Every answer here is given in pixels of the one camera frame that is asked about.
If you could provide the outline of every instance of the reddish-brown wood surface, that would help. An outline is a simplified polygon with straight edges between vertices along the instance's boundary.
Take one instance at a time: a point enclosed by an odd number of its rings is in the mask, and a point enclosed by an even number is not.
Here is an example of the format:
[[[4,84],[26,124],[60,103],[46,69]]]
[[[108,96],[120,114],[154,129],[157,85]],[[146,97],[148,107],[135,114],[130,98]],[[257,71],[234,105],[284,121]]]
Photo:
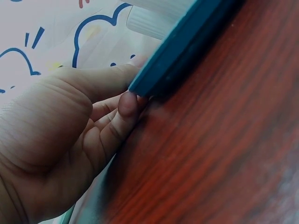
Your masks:
[[[248,0],[72,220],[299,224],[299,1]]]

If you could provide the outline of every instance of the yellow dot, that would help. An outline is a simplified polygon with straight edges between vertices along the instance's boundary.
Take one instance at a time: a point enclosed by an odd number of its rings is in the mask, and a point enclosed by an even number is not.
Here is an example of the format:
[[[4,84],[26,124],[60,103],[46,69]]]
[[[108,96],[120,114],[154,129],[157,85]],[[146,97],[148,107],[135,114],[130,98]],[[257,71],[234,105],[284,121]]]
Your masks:
[[[62,66],[62,64],[60,62],[54,62],[54,63],[50,64],[48,70],[53,71],[53,70],[59,68],[60,66]]]
[[[98,33],[100,33],[100,31],[101,31],[101,27],[100,26],[91,26],[88,30],[87,30],[87,32],[86,32],[86,34],[85,34],[85,37],[86,37],[86,39],[87,40],[90,40],[91,38],[93,38],[94,36],[96,36]]]

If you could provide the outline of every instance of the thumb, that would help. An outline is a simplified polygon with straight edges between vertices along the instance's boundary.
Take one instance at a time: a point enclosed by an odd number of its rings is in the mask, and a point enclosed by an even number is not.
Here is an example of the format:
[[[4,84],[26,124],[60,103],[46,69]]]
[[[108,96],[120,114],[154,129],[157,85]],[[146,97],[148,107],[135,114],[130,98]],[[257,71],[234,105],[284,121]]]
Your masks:
[[[45,81],[62,89],[76,89],[95,103],[126,91],[146,59],[143,56],[135,56],[127,64],[101,70],[62,67]]]

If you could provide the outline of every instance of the blue cloud outline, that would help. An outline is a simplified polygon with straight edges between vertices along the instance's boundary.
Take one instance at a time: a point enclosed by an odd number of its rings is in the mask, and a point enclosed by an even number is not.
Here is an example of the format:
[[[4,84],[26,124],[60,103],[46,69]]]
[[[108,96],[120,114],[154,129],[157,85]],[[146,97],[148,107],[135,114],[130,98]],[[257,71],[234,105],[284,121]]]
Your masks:
[[[74,52],[74,56],[73,56],[73,60],[72,60],[72,67],[73,68],[76,68],[77,67],[77,63],[78,63],[78,55],[79,55],[79,51],[80,51],[80,47],[79,47],[79,35],[80,35],[80,32],[83,29],[83,27],[85,25],[87,25],[88,23],[90,23],[92,21],[95,21],[95,20],[104,20],[104,21],[107,21],[112,26],[115,27],[116,24],[117,24],[117,18],[118,18],[119,13],[123,9],[125,9],[125,8],[127,8],[129,6],[132,6],[132,5],[130,5],[128,3],[121,4],[120,6],[118,6],[115,9],[112,17],[106,16],[106,15],[93,15],[91,17],[88,17],[87,19],[85,19],[83,22],[80,23],[80,25],[78,26],[78,28],[76,30],[75,37],[74,37],[75,52]]]
[[[27,62],[27,65],[28,65],[28,68],[29,68],[29,72],[30,72],[30,75],[31,76],[38,76],[40,75],[41,73],[38,72],[38,71],[33,71],[33,68],[32,68],[32,65],[27,57],[27,55],[20,49],[18,48],[9,48],[5,51],[3,51],[1,54],[0,54],[0,58],[3,57],[5,54],[9,53],[9,52],[18,52],[19,54],[21,54],[23,56],[23,58],[25,59],[25,61]]]

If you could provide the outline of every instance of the fingernail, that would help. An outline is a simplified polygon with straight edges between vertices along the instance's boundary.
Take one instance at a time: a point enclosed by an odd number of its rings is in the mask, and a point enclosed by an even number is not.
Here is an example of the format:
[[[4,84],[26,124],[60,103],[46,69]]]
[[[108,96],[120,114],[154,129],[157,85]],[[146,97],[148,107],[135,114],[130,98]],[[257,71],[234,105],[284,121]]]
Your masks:
[[[128,64],[131,64],[137,68],[142,68],[147,60],[148,58],[145,56],[135,56],[131,59],[131,61],[128,62]]]

